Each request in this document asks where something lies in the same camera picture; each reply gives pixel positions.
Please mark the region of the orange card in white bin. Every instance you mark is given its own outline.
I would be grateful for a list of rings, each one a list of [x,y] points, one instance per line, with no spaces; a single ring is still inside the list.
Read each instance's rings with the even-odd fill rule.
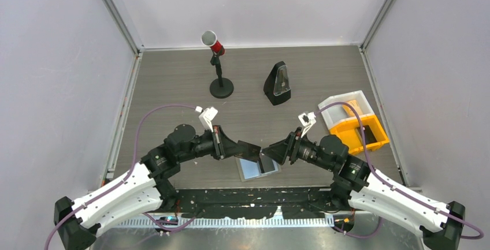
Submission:
[[[358,116],[362,115],[362,109],[357,100],[346,101],[346,105],[343,105],[343,110],[346,112],[348,117],[355,117],[356,114]]]

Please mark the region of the yellow plastic bin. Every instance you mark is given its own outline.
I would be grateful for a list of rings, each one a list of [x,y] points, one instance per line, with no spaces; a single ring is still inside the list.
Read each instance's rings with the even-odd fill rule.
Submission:
[[[348,147],[351,155],[363,152],[364,146],[369,151],[376,151],[389,143],[389,138],[376,115],[362,116],[361,123],[362,125],[353,117],[330,128],[329,132]]]

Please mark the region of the black credit card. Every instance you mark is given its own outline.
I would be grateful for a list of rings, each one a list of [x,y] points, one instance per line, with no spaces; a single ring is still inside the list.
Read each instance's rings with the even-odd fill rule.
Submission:
[[[240,152],[236,155],[237,158],[257,163],[260,159],[261,147],[245,141],[239,140],[238,145]]]

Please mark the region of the red microphone on stand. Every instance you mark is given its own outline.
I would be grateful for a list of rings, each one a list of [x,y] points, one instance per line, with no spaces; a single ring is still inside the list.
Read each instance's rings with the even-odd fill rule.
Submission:
[[[215,98],[225,99],[231,96],[234,91],[233,82],[222,76],[220,56],[225,54],[225,48],[213,31],[205,31],[201,36],[201,42],[213,52],[210,64],[215,67],[217,78],[210,84],[210,93]]]

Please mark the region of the grey card holder wallet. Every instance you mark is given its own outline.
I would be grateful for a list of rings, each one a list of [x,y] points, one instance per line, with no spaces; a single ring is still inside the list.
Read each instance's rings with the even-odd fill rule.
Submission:
[[[257,163],[246,161],[236,157],[237,168],[241,182],[250,181],[257,178],[266,177],[272,174],[261,174],[259,170],[259,161]]]

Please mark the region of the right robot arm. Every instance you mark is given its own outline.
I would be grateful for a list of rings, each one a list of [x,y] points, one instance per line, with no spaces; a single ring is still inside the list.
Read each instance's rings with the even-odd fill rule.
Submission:
[[[465,206],[420,195],[389,179],[368,163],[349,154],[335,135],[311,142],[298,128],[261,153],[283,165],[298,159],[333,173],[330,203],[338,209],[365,210],[391,221],[416,236],[430,249],[457,249],[462,237]]]

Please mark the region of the aluminium rail frame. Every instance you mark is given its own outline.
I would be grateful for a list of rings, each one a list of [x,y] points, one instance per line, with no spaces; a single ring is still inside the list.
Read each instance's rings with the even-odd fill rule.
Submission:
[[[276,212],[271,219],[261,219],[261,220],[245,220],[238,219],[232,220],[229,218],[225,219],[195,219],[195,218],[184,218],[181,215],[175,215],[167,212],[150,211],[144,212],[142,214],[135,215],[125,221],[117,224],[118,226],[136,225],[142,226],[145,223],[149,225],[152,224],[152,220],[146,217],[146,214],[152,214],[153,219],[159,223],[169,226],[171,228],[176,228],[178,226],[187,225],[188,227],[276,227],[276,226],[328,226],[333,227],[333,216],[326,215],[320,219],[284,219],[281,212]]]

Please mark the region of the black card in yellow bin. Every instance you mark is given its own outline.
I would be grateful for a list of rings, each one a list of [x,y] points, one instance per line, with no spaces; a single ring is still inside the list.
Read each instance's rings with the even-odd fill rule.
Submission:
[[[360,141],[363,141],[362,135],[364,135],[364,141],[366,145],[378,142],[375,134],[373,133],[369,125],[363,126],[362,128],[357,128],[357,133]]]

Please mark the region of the white plastic bin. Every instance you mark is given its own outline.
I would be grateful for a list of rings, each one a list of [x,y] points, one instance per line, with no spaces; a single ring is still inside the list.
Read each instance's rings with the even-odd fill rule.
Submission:
[[[350,101],[354,101],[355,104],[357,104],[358,115],[361,118],[374,115],[374,111],[362,90],[330,96],[318,104],[318,109],[321,110],[331,103],[349,103]],[[328,130],[334,128],[336,125],[344,121],[355,119],[355,115],[349,115],[349,113],[346,112],[347,108],[348,107],[344,105],[334,105],[321,112],[321,116],[324,119]]]

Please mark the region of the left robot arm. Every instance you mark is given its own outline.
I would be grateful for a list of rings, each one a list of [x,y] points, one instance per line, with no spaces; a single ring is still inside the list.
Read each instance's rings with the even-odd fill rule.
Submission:
[[[144,212],[172,211],[177,191],[169,178],[183,162],[203,156],[216,160],[245,157],[243,141],[231,140],[219,125],[200,136],[191,125],[181,124],[126,173],[75,200],[55,203],[54,223],[65,249],[86,249],[113,226]]]

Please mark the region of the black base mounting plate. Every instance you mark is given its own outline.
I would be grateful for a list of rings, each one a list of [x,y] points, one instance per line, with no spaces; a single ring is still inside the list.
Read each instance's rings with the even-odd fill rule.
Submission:
[[[278,211],[293,220],[332,215],[333,225],[347,232],[355,224],[355,210],[336,204],[328,187],[180,189],[157,211],[188,219],[256,221]]]

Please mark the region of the black metronome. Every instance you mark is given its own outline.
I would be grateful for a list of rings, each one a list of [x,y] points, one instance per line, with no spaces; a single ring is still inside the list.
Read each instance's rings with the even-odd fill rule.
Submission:
[[[273,106],[285,103],[291,98],[291,87],[287,65],[280,61],[274,65],[263,86],[263,92]]]

